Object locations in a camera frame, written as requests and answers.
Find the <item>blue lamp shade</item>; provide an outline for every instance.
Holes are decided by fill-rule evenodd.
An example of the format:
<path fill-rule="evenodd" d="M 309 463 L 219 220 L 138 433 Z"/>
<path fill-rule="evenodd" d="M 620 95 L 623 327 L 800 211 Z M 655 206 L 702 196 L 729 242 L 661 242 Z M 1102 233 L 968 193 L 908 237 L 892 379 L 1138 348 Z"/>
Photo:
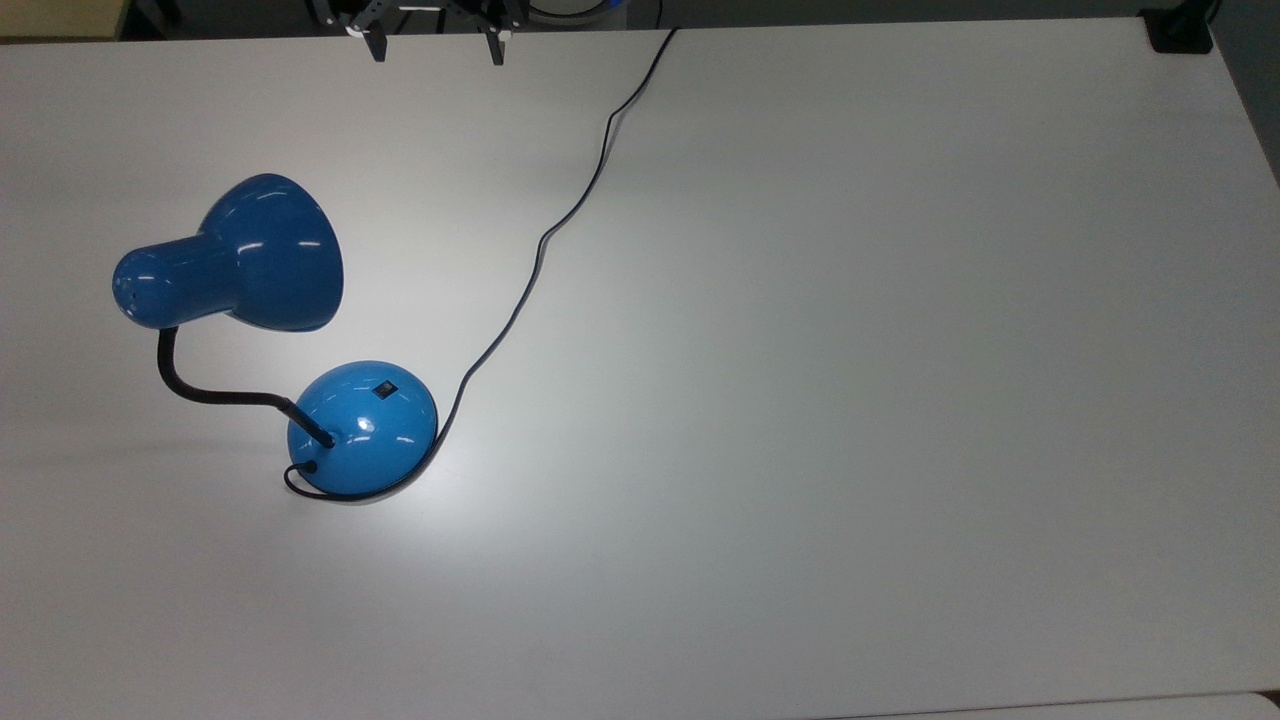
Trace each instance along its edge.
<path fill-rule="evenodd" d="M 296 182 L 252 177 L 187 238 L 141 247 L 111 290 L 140 325 L 163 329 L 228 313 L 273 331 L 314 331 L 342 302 L 342 252 L 320 205 Z"/>

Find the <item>black clamp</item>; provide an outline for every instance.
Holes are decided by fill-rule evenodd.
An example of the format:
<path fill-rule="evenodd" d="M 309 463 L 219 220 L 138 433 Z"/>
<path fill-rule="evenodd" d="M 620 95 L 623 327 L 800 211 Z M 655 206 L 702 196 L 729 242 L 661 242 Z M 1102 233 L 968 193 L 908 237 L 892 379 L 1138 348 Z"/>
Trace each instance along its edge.
<path fill-rule="evenodd" d="M 1221 0 L 1185 0 L 1172 10 L 1139 10 L 1147 23 L 1147 37 L 1156 53 L 1207 55 L 1213 49 L 1208 23 L 1217 15 Z"/>
<path fill-rule="evenodd" d="M 506 60 L 504 37 L 529 23 L 529 0 L 439 0 L 440 13 L 453 13 L 475 23 L 489 42 L 489 56 L 494 65 Z M 315 19 L 325 26 L 342 26 L 351 35 L 358 35 L 369 45 L 369 53 L 378 63 L 387 60 L 387 31 L 381 17 L 399 3 L 387 0 L 314 0 Z M 416 5 L 408 10 L 419 9 Z"/>

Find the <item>black cable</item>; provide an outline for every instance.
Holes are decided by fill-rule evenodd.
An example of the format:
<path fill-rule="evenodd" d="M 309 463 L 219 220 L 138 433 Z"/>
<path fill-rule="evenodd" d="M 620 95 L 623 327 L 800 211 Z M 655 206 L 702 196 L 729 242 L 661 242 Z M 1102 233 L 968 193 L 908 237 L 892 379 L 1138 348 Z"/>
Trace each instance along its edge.
<path fill-rule="evenodd" d="M 566 213 L 564 217 L 561 218 L 554 225 L 548 228 L 547 232 L 543 233 L 543 237 L 539 238 L 538 251 L 534 254 L 534 269 L 529 274 L 529 282 L 525 283 L 525 291 L 520 293 L 520 300 L 516 301 L 516 307 L 511 311 L 511 316 L 507 318 L 507 324 L 504 324 L 502 327 L 502 331 L 498 332 L 498 337 L 495 337 L 493 342 L 489 343 L 489 347 L 486 347 L 485 351 L 480 354 L 480 357 L 475 363 L 472 363 L 470 368 L 467 368 L 466 373 L 462 374 L 462 380 L 458 383 L 458 392 L 453 396 L 453 406 L 449 407 L 449 415 L 448 418 L 445 418 L 444 425 L 440 427 L 440 432 L 435 434 L 435 442 L 431 443 L 431 448 L 426 452 L 426 455 L 422 456 L 422 460 L 417 464 L 417 466 L 413 468 L 413 470 L 411 470 L 401 480 L 378 492 L 364 493 L 364 495 L 333 495 L 333 493 L 308 492 L 293 484 L 293 482 L 289 480 L 289 470 L 300 469 L 301 466 L 291 465 L 289 469 L 284 471 L 284 484 L 288 486 L 291 491 L 303 497 L 311 497 L 315 500 L 329 500 L 335 502 L 356 502 L 360 500 L 369 500 L 375 496 L 381 496 L 393 492 L 403 487 L 413 478 L 416 478 L 424 470 L 426 470 L 426 466 L 431 464 L 433 459 L 435 459 L 435 454 L 440 451 L 440 446 L 444 445 L 444 438 L 449 436 L 449 429 L 453 428 L 453 420 L 457 419 L 458 416 L 458 407 L 462 405 L 462 395 L 467 389 L 467 383 L 471 382 L 472 375 L 475 375 L 476 372 L 494 354 L 494 351 L 498 350 L 498 346 L 502 345 L 502 341 L 507 338 L 507 333 L 509 333 L 511 328 L 515 327 L 516 319 L 520 318 L 521 310 L 524 310 L 525 304 L 529 302 L 529 296 L 534 292 L 534 284 L 538 283 L 538 275 L 540 275 L 543 272 L 543 263 L 547 258 L 548 242 L 550 242 L 552 237 L 554 237 L 556 233 L 561 231 L 561 228 L 563 228 L 566 224 L 568 224 L 570 220 L 573 219 L 573 215 L 577 215 L 577 211 L 581 210 L 582 205 L 586 204 L 586 199 L 591 196 L 591 191 L 595 190 L 595 183 L 599 182 L 600 174 L 604 172 L 604 163 L 609 158 L 609 142 L 613 138 L 613 122 L 618 118 L 618 115 L 621 115 L 628 108 L 631 108 L 631 105 L 635 104 L 636 99 L 640 97 L 640 94 L 643 94 L 644 90 L 649 87 L 649 81 L 653 79 L 653 73 L 658 69 L 658 61 L 662 60 L 662 55 L 667 51 L 667 45 L 671 44 L 671 38 L 676 36 L 676 31 L 678 29 L 680 29 L 678 27 L 671 28 L 671 32 L 668 32 L 667 37 L 662 41 L 662 46 L 658 47 L 658 53 L 654 55 L 653 61 L 649 63 L 649 70 L 645 73 L 644 79 L 640 81 L 640 85 L 635 88 L 631 96 L 627 97 L 625 102 L 622 102 L 622 105 L 618 105 L 616 110 L 609 113 L 609 119 L 608 122 L 604 123 L 604 140 L 600 142 L 600 156 L 599 160 L 595 161 L 595 172 L 591 173 L 591 179 L 586 183 L 586 190 L 582 191 L 582 195 L 579 196 L 577 202 L 575 202 L 573 206 L 570 208 L 568 213 Z"/>
<path fill-rule="evenodd" d="M 393 32 L 392 35 L 399 35 L 401 31 L 404 29 L 404 26 L 408 24 L 408 19 L 412 17 L 413 17 L 413 10 L 404 10 L 404 17 L 401 18 L 399 24 L 396 26 L 396 32 Z"/>
<path fill-rule="evenodd" d="M 156 366 L 160 368 L 160 378 L 175 395 L 192 402 L 202 402 L 205 405 L 266 405 L 275 407 L 280 413 L 284 413 L 289 420 L 297 423 L 297 425 L 306 430 L 308 436 L 314 437 L 316 442 L 325 447 L 333 447 L 333 436 L 326 433 L 324 428 L 317 425 L 315 420 L 312 420 L 288 397 L 280 397 L 279 395 L 271 395 L 269 392 L 224 392 L 201 389 L 187 384 L 186 380 L 178 377 L 178 369 L 173 363 L 177 340 L 178 328 L 165 328 L 160 331 L 160 343 L 156 346 Z"/>

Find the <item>floor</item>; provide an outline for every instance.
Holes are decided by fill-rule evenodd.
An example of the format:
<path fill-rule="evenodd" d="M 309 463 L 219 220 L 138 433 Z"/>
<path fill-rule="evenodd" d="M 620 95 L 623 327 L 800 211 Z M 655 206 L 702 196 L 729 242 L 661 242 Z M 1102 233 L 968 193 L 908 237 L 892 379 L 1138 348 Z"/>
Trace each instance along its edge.
<path fill-rule="evenodd" d="M 172 40 L 220 37 L 296 37 L 342 35 L 312 22 L 306 0 L 170 0 L 182 22 L 165 29 Z M 164 0 L 137 0 L 159 17 Z M 595 0 L 534 0 L 548 12 L 572 13 Z M 662 0 L 663 27 L 742 27 L 781 24 L 1133 17 L 1142 8 L 1167 8 L 1171 0 Z M 540 31 L 653 27 L 659 0 L 631 0 L 600 22 L 584 27 L 534 26 Z M 402 32 L 435 32 L 433 13 L 415 13 Z M 388 26 L 398 23 L 393 12 Z M 447 23 L 445 32 L 474 32 L 470 23 Z M 1280 3 L 1222 0 L 1213 32 L 1253 120 L 1271 169 L 1280 178 Z"/>

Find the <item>power cord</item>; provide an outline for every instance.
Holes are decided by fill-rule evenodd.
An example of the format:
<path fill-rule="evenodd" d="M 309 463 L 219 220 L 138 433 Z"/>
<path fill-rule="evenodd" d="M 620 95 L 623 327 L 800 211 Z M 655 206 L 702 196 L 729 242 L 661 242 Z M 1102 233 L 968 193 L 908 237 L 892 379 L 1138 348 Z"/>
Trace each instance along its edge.
<path fill-rule="evenodd" d="M 332 502 L 357 502 L 361 500 L 370 500 L 378 496 L 394 492 L 404 487 L 413 478 L 416 478 L 424 470 L 426 470 L 426 466 L 431 464 L 433 459 L 435 459 L 435 454 L 440 451 L 440 446 L 444 445 L 444 438 L 448 437 L 449 429 L 453 428 L 453 420 L 458 416 L 458 407 L 462 405 L 462 393 L 466 392 L 467 383 L 471 382 L 472 375 L 475 375 L 476 372 L 480 370 L 480 368 L 489 360 L 489 357 L 493 356 L 494 351 L 498 350 L 498 346 L 502 345 L 502 341 L 507 340 L 507 333 L 509 333 L 511 328 L 515 327 L 516 319 L 520 318 L 521 310 L 524 310 L 525 304 L 529 302 L 529 296 L 532 295 L 534 286 L 538 283 L 538 275 L 540 275 L 543 272 L 543 263 L 547 259 L 547 246 L 550 242 L 552 237 L 554 237 L 556 233 L 561 231 L 561 228 L 568 224 L 568 222 L 573 219 L 573 215 L 577 215 L 577 211 L 581 210 L 582 205 L 586 204 L 586 199 L 591 196 L 591 191 L 595 190 L 595 183 L 599 182 L 600 174 L 604 173 L 604 164 L 609 158 L 609 145 L 614 135 L 613 133 L 614 120 L 620 115 L 626 113 L 640 97 L 644 90 L 649 87 L 649 81 L 653 79 L 653 74 L 658 69 L 658 61 L 662 60 L 663 54 L 667 51 L 667 46 L 671 45 L 671 38 L 676 37 L 676 32 L 678 29 L 680 29 L 678 27 L 671 28 L 671 31 L 667 33 L 667 37 L 663 38 L 662 46 L 658 47 L 658 53 L 654 55 L 653 61 L 649 63 L 649 70 L 645 73 L 644 79 L 640 81 L 640 85 L 635 88 L 631 96 L 627 97 L 625 102 L 622 102 L 622 105 L 618 105 L 616 110 L 609 113 L 609 119 L 607 123 L 604 123 L 604 140 L 600 142 L 600 156 L 595 161 L 595 172 L 591 173 L 591 179 L 586 183 L 586 190 L 582 191 L 582 195 L 579 196 L 577 202 L 575 202 L 573 206 L 570 208 L 568 213 L 566 213 L 564 217 L 561 218 L 554 225 L 548 228 L 547 232 L 543 233 L 543 237 L 539 238 L 538 251 L 534 254 L 534 269 L 529 274 L 529 282 L 525 283 L 525 291 L 520 295 L 520 300 L 516 301 L 516 307 L 511 311 L 511 316 L 507 318 L 507 324 L 502 327 L 502 331 L 498 333 L 498 337 L 495 337 L 493 342 L 489 343 L 489 347 L 486 347 L 485 351 L 480 354 L 480 357 L 475 363 L 472 363 L 470 368 L 467 368 L 466 373 L 462 374 L 462 380 L 458 383 L 458 392 L 453 396 L 453 406 L 449 409 L 449 415 L 444 420 L 444 425 L 440 427 L 440 432 L 436 433 L 435 442 L 431 443 L 431 450 L 429 450 L 426 455 L 422 456 L 422 460 L 417 464 L 417 466 L 413 468 L 413 470 L 410 471 L 410 474 L 404 475 L 403 479 L 378 492 L 361 493 L 361 495 L 337 495 L 337 493 L 323 493 L 323 492 L 311 492 L 302 489 L 301 487 L 294 484 L 292 479 L 289 479 L 289 471 L 297 469 L 314 471 L 315 465 L 307 468 L 306 462 L 289 465 L 289 468 L 284 470 L 284 484 L 288 486 L 291 491 L 303 497 L 310 497 L 314 500 L 328 500 Z"/>
<path fill-rule="evenodd" d="M 408 20 L 412 17 L 413 17 L 413 10 L 404 10 L 404 14 L 401 15 L 399 24 L 396 26 L 396 29 L 392 31 L 392 35 L 399 35 L 404 29 L 404 26 L 408 24 Z"/>

